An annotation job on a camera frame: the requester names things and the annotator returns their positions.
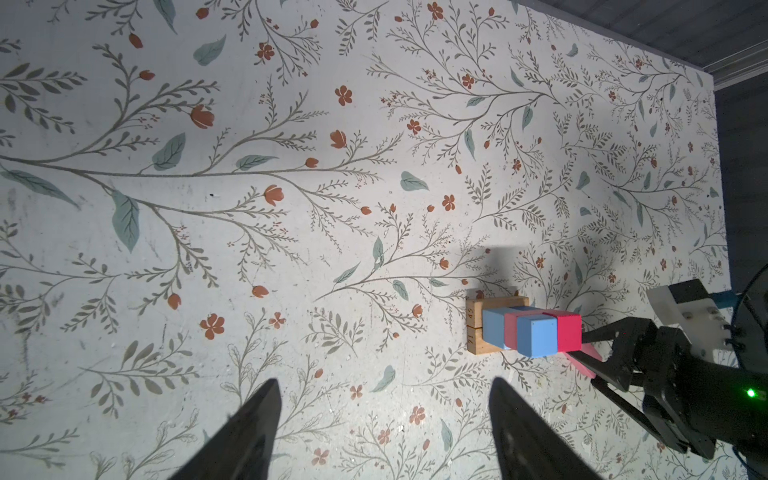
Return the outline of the natural wood plank block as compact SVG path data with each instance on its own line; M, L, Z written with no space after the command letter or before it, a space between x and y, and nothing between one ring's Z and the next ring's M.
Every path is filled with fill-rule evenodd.
M497 298L468 298L465 302L465 325L477 329L482 327L482 312L484 309L529 306L530 299L525 296L510 296Z

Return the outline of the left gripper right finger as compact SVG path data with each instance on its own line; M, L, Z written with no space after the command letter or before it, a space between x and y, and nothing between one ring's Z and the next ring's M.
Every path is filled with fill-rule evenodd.
M599 477L501 377L492 382L489 413L503 479Z

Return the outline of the light pink rectangular block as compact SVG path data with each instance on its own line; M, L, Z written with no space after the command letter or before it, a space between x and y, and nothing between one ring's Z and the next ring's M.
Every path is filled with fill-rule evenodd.
M518 312L509 309L504 314L504 345L507 349L517 349L517 319Z

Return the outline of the small light blue cube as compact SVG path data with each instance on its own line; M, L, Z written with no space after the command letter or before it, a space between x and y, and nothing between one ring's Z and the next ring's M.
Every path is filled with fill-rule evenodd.
M517 351L529 358L541 358L558 352L558 321L546 314L517 319Z

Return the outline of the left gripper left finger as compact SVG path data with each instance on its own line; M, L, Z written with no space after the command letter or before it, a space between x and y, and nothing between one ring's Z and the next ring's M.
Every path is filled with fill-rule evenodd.
M171 479L266 479L281 406L279 383L269 379Z

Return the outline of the light blue square block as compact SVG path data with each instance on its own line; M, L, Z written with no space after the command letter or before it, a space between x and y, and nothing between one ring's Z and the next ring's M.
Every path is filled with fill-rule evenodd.
M482 311L483 339L502 350L509 350L505 344L505 315L508 307L484 309Z

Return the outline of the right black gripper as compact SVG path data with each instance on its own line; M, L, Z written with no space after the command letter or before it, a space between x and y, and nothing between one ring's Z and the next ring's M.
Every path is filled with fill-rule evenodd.
M566 356L594 374L592 387L669 449L713 459L716 443L748 462L767 460L767 375L694 357L679 329L625 317L586 332L584 344L608 342L602 360L585 351ZM625 393L643 390L642 406Z

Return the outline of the magenta cube block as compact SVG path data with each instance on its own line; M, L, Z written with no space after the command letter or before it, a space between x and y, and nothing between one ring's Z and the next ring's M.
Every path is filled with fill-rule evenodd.
M582 317L565 310L544 310L543 314L557 319L557 351L574 352L582 347Z

